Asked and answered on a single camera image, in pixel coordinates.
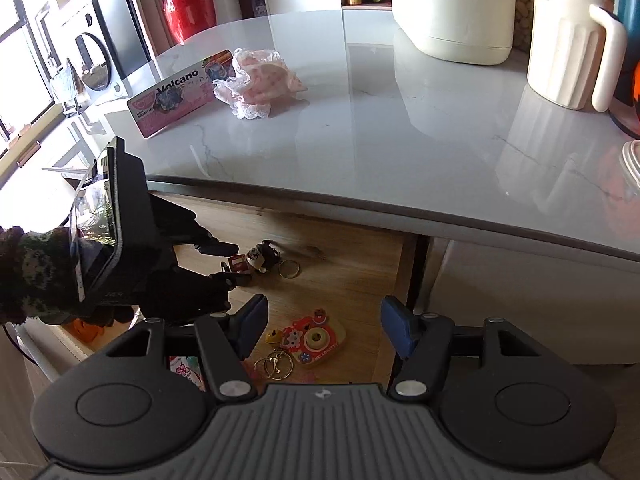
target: kettle handle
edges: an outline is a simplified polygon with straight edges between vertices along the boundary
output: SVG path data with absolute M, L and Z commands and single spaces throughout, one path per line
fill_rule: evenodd
M 591 104 L 598 112 L 609 108 L 613 92 L 618 83 L 626 51 L 626 29 L 610 12 L 595 4 L 589 5 L 591 19 L 606 31 L 602 61 L 598 69 L 596 84 L 591 95 Z

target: pink packaging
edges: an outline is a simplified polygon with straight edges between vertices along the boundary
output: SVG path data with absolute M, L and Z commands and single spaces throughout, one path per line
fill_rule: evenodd
M 173 373 L 190 380 L 201 392 L 207 391 L 197 357 L 169 357 L 169 368 Z
M 223 50 L 129 99 L 127 106 L 142 136 L 147 139 L 196 108 L 215 101 L 212 81 L 235 76 L 232 61 L 231 52 Z

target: screw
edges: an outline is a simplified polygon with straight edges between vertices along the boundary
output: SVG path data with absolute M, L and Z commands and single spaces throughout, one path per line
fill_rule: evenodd
M 242 397 L 251 391 L 251 385 L 244 381 L 227 381 L 220 384 L 220 393 L 225 397 Z
M 427 385 L 420 381 L 400 381 L 396 384 L 396 392 L 403 397 L 417 397 L 426 393 Z

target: marble countertop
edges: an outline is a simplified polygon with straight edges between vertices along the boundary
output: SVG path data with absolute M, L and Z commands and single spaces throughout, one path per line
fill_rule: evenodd
M 129 97 L 239 46 L 275 48 L 308 91 L 265 120 L 210 103 L 143 139 Z M 156 182 L 277 190 L 640 261 L 640 198 L 619 162 L 628 137 L 607 114 L 537 95 L 526 63 L 434 59 L 382 10 L 281 14 L 190 38 L 89 111 Z

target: gold bell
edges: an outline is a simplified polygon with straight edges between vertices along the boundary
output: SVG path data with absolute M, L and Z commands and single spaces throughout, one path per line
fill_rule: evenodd
M 272 346 L 279 346 L 282 343 L 282 330 L 272 330 L 265 340 Z

